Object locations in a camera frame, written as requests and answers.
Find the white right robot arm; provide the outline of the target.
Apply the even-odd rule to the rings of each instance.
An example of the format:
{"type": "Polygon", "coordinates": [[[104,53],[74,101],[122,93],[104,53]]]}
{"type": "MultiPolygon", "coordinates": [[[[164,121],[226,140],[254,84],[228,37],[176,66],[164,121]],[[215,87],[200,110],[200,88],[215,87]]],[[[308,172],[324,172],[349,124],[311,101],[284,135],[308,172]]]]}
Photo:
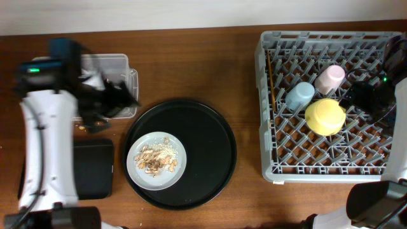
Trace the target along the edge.
{"type": "Polygon", "coordinates": [[[313,214],[300,228],[406,228],[406,34],[390,38],[375,87],[353,81],[339,105],[369,114],[369,124],[392,131],[387,165],[377,182],[352,187],[346,206],[329,214],[313,214]]]}

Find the grey plate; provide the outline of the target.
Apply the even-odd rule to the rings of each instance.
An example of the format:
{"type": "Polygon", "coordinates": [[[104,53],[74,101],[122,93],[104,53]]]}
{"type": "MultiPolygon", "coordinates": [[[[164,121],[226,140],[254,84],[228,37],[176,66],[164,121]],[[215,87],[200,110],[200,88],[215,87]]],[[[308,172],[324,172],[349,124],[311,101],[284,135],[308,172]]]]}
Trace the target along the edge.
{"type": "Polygon", "coordinates": [[[125,168],[128,171],[130,180],[137,186],[146,190],[164,190],[173,184],[175,184],[184,173],[187,164],[186,151],[182,143],[173,135],[166,132],[151,132],[140,137],[133,143],[132,147],[128,151],[128,155],[125,159],[125,168]],[[156,144],[163,142],[163,138],[168,137],[170,139],[170,145],[177,150],[178,166],[174,172],[162,172],[157,177],[152,177],[146,174],[143,170],[135,167],[134,158],[139,153],[139,150],[147,144],[156,144]]]}

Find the pink cup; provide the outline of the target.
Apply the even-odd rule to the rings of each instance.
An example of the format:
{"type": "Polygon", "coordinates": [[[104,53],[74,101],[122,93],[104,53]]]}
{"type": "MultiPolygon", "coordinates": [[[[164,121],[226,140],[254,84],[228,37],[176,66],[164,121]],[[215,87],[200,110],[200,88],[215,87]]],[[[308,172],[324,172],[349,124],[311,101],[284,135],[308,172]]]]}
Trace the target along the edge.
{"type": "Polygon", "coordinates": [[[345,77],[345,70],[338,65],[327,67],[315,80],[315,88],[326,95],[331,90],[336,90],[345,77]]]}

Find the blue cup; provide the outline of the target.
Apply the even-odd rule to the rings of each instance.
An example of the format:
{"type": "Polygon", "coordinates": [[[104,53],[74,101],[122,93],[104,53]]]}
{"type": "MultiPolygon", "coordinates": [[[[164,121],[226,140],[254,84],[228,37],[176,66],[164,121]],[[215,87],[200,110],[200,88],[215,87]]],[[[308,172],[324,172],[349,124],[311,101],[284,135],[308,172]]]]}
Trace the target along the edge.
{"type": "Polygon", "coordinates": [[[298,83],[286,96],[286,105],[290,110],[297,110],[300,106],[305,109],[314,97],[315,88],[308,82],[298,83]]]}

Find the wooden chopstick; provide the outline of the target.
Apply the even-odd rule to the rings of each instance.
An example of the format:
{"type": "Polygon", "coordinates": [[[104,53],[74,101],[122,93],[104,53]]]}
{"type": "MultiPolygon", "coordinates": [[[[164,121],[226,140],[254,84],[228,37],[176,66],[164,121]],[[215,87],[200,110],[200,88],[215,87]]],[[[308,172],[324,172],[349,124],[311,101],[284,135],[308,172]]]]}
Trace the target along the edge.
{"type": "Polygon", "coordinates": [[[270,52],[266,50],[266,57],[267,57],[267,67],[268,67],[268,75],[269,75],[269,82],[270,82],[270,91],[271,91],[271,97],[272,97],[272,108],[273,111],[276,111],[276,103],[275,103],[275,94],[274,94],[274,86],[273,86],[273,73],[272,73],[272,65],[271,65],[271,58],[270,58],[270,52]]]}

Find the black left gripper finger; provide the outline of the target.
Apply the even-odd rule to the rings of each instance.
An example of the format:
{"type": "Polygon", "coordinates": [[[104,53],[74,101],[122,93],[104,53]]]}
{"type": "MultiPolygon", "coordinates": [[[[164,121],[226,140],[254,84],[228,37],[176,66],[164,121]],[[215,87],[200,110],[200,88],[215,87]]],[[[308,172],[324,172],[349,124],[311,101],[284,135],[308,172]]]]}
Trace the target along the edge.
{"type": "Polygon", "coordinates": [[[106,82],[106,114],[117,115],[124,108],[139,107],[137,99],[130,93],[124,81],[114,84],[106,82]]]}
{"type": "Polygon", "coordinates": [[[95,122],[85,121],[84,127],[90,134],[96,134],[98,132],[102,132],[103,130],[109,129],[111,124],[107,120],[99,120],[95,122]]]}

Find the yellow bowl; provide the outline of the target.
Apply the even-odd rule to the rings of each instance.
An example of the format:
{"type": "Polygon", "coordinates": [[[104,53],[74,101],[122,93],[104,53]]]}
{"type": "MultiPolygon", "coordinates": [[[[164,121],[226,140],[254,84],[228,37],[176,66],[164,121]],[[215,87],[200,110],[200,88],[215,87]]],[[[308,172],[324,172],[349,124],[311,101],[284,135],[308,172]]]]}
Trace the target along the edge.
{"type": "Polygon", "coordinates": [[[320,99],[305,110],[305,120],[316,134],[329,136],[337,134],[345,123],[345,109],[334,99],[320,99]]]}

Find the food scraps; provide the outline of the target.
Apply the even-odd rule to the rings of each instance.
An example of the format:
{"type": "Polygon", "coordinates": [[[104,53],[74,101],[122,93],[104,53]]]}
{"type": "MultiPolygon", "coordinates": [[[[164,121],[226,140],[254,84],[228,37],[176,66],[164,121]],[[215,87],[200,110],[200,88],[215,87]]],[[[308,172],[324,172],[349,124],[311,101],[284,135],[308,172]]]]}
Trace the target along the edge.
{"type": "Polygon", "coordinates": [[[134,158],[135,167],[157,177],[162,172],[175,171],[178,166],[177,155],[177,150],[170,145],[170,139],[164,137],[163,142],[147,144],[139,150],[134,158]]]}

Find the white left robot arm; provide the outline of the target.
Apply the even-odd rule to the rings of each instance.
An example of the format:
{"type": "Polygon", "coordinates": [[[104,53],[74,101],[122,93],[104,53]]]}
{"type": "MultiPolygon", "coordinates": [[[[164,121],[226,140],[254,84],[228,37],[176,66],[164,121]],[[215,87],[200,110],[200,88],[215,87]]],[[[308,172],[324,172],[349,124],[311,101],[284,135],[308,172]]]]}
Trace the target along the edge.
{"type": "Polygon", "coordinates": [[[25,122],[25,179],[19,212],[6,228],[107,228],[96,207],[80,207],[74,180],[72,120],[80,116],[91,133],[138,101],[124,82],[101,69],[83,74],[84,46],[69,38],[50,41],[46,59],[17,70],[17,95],[25,122]]]}

